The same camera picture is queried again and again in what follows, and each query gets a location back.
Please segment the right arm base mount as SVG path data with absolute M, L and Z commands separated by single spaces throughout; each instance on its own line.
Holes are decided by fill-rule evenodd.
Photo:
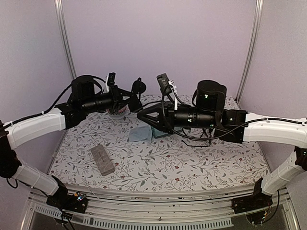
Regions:
M 237 197 L 231 200 L 231 208 L 235 214 L 268 207 L 273 204 L 272 195 L 266 195 L 262 191 L 262 181 L 263 178 L 256 181 L 251 195 Z

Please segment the black aviator sunglasses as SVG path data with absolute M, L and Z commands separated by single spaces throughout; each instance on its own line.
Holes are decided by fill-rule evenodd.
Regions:
M 132 84 L 131 92 L 133 95 L 130 97 L 128 104 L 131 112 L 137 112 L 142 108 L 141 95 L 146 91 L 146 88 L 146 84 L 142 81 L 141 77 Z

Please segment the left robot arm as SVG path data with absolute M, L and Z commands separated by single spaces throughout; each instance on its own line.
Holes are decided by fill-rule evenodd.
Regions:
M 43 191 L 61 208 L 71 204 L 65 187 L 50 175 L 42 173 L 17 158 L 15 149 L 40 136 L 68 130 L 80 124 L 90 113 L 109 110 L 117 112 L 135 99 L 136 93 L 120 89 L 114 83 L 115 74 L 110 73 L 104 81 L 106 92 L 99 84 L 101 78 L 81 75 L 67 87 L 71 94 L 66 103 L 53 105 L 36 115 L 20 118 L 0 126 L 0 176 L 13 178 L 32 188 Z

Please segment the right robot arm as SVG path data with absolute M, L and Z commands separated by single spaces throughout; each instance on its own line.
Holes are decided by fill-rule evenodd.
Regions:
M 307 170 L 307 120 L 258 115 L 245 110 L 225 110 L 226 87 L 212 80 L 198 82 L 192 104 L 175 97 L 174 84 L 160 81 L 161 102 L 137 113 L 137 117 L 152 127 L 169 134 L 178 134 L 194 141 L 220 139 L 226 142 L 272 142 L 294 146 L 290 156 L 272 173 L 255 184 L 248 199 L 252 209 L 263 205 L 297 175 Z

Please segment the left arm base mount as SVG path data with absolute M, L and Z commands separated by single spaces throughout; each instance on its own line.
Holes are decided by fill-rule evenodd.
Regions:
M 54 195 L 48 195 L 46 204 L 56 207 L 59 210 L 68 210 L 84 214 L 88 205 L 86 194 L 76 192 L 73 195 L 70 195 L 68 194 L 68 189 L 64 183 L 55 176 L 52 176 L 52 178 L 55 179 L 59 187 Z

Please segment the blue-grey glasses case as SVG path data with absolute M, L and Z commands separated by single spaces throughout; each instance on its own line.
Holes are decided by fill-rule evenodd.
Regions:
M 167 132 L 162 132 L 154 127 L 152 128 L 152 134 L 154 138 L 162 138 L 168 135 Z

